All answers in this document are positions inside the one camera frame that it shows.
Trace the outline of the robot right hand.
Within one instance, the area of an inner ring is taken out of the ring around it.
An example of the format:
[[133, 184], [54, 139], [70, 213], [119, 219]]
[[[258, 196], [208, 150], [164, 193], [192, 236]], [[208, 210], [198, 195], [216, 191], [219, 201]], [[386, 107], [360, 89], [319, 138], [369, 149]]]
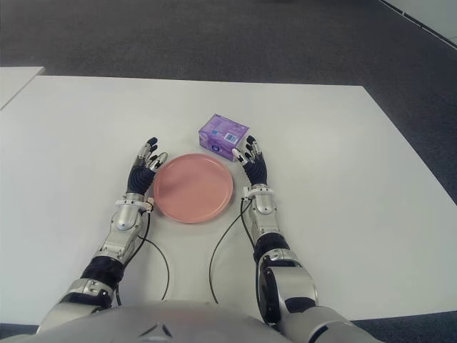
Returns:
[[263, 152], [253, 136], [248, 135], [246, 139], [246, 152], [242, 153], [239, 149], [233, 148], [232, 155], [242, 166], [251, 186], [268, 184], [268, 171]]

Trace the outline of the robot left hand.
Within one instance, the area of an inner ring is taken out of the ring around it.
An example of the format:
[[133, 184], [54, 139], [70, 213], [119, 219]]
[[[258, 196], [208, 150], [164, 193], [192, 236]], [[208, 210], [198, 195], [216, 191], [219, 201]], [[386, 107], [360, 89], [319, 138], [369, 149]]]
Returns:
[[129, 172], [127, 194], [145, 195], [152, 185], [158, 170], [165, 164], [168, 154], [162, 152], [154, 154], [158, 148], [158, 139], [150, 138], [139, 150]]

